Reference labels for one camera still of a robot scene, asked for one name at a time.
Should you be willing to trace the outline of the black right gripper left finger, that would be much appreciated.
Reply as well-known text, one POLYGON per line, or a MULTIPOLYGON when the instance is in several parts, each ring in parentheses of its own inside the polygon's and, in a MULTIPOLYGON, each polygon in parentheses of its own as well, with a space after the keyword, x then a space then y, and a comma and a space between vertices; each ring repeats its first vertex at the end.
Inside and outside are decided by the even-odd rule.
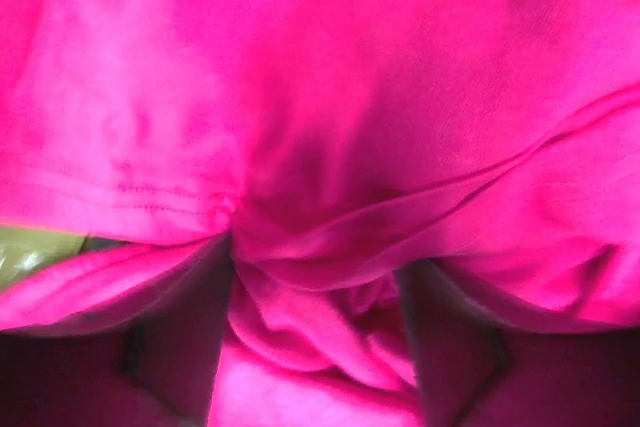
POLYGON ((207 425, 234 273, 213 241, 97 330, 2 334, 2 425, 207 425))

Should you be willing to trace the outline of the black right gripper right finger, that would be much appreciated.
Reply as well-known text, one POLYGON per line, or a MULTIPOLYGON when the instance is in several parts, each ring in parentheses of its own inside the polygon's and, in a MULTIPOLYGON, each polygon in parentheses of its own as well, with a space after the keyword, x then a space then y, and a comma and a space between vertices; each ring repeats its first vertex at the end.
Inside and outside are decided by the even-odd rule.
POLYGON ((394 273, 423 426, 636 426, 639 331, 496 319, 429 260, 394 273))

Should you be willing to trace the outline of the magenta t shirt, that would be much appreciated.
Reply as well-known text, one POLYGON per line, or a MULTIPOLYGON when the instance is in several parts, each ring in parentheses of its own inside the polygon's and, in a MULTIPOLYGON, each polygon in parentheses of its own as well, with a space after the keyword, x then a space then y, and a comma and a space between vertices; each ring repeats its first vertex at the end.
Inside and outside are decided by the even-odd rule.
POLYGON ((1 0, 1 227, 122 241, 1 291, 87 333, 205 245, 205 426, 423 426, 394 273, 639 331, 639 0, 1 0))

